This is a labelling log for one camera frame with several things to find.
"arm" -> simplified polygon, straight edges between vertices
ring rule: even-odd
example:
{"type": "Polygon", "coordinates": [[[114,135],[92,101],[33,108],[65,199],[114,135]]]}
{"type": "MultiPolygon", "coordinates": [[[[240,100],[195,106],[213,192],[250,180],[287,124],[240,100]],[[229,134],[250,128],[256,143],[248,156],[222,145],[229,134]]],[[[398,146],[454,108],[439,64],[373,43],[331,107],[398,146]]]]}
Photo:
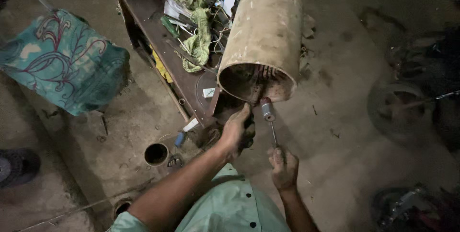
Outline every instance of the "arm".
{"type": "Polygon", "coordinates": [[[293,232],[319,232],[297,190],[299,159],[282,147],[270,150],[269,155],[271,177],[283,201],[287,225],[293,232]]]}
{"type": "Polygon", "coordinates": [[[229,118],[214,147],[141,195],[128,212],[152,231],[174,230],[193,202],[211,187],[217,172],[239,156],[241,146],[252,144],[255,126],[250,115],[250,106],[245,104],[229,118]]]}

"shirt sleeve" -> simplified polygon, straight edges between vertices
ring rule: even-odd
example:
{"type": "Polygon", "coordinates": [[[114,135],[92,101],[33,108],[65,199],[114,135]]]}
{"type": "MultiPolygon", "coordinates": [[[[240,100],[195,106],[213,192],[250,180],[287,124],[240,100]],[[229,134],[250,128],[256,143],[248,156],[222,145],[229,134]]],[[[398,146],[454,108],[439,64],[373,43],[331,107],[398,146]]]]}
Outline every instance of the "shirt sleeve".
{"type": "Polygon", "coordinates": [[[118,215],[107,232],[149,232],[149,230],[140,220],[125,211],[118,215]]]}

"light green shirt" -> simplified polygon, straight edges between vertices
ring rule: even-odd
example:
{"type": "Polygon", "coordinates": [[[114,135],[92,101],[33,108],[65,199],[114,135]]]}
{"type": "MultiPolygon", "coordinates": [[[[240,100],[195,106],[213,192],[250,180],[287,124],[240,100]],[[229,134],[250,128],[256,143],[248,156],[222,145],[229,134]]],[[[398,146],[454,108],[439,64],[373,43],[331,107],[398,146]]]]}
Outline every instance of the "light green shirt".
{"type": "MultiPolygon", "coordinates": [[[[238,175],[227,164],[213,178],[238,175]]],[[[109,232],[148,232],[128,212],[118,215],[109,232]]],[[[252,188],[248,180],[232,180],[210,189],[181,221],[176,232],[289,232],[281,212],[267,194],[252,188]]]]}

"hand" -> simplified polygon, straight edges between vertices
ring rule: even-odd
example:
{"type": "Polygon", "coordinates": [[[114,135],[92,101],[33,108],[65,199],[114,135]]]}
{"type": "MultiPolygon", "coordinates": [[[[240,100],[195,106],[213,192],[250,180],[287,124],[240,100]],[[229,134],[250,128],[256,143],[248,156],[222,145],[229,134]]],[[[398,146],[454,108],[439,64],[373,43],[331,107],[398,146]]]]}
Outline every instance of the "hand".
{"type": "Polygon", "coordinates": [[[299,172],[299,159],[288,149],[277,147],[269,149],[268,160],[273,166],[271,179],[280,193],[297,189],[297,173],[299,172]]]}
{"type": "Polygon", "coordinates": [[[229,154],[230,162],[239,157],[244,148],[252,146],[256,134],[253,118],[251,106],[245,103],[243,109],[230,116],[225,123],[218,147],[229,154]]]}

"green cloth rag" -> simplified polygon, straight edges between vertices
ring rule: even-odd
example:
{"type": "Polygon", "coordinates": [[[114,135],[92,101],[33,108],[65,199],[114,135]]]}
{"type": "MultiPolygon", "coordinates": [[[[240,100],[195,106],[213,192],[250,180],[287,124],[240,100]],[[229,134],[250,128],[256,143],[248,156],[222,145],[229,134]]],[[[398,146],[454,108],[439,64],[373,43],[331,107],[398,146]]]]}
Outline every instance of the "green cloth rag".
{"type": "MultiPolygon", "coordinates": [[[[184,5],[188,9],[192,10],[190,19],[193,23],[198,24],[198,34],[193,35],[189,39],[184,41],[187,50],[192,53],[192,57],[196,61],[204,65],[209,59],[209,45],[211,44],[211,32],[208,25],[208,12],[209,8],[206,7],[205,0],[175,0],[179,5],[184,5]]],[[[182,66],[187,72],[197,72],[201,70],[201,67],[191,64],[188,60],[178,56],[182,59],[182,66]]]]}

